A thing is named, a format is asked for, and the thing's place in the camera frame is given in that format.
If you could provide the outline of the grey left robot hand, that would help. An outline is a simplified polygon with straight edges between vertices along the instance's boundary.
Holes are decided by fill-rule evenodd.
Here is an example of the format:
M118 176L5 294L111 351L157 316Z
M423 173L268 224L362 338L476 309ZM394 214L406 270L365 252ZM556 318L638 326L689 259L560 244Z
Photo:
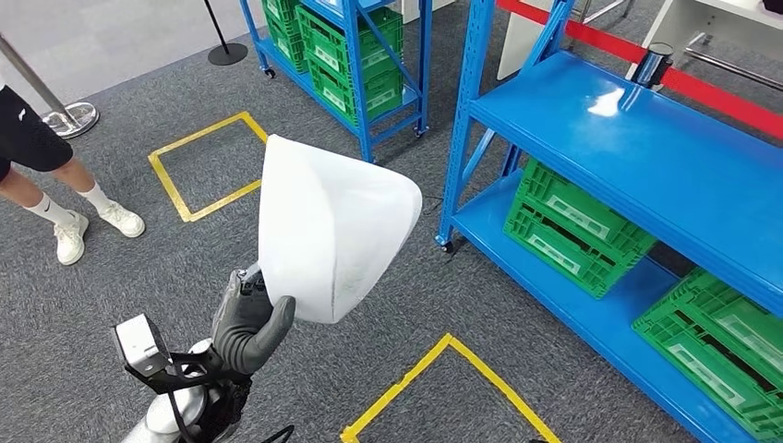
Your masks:
M292 296L270 300L260 271L235 269L213 319L212 348L226 368L251 376L283 342L295 310Z

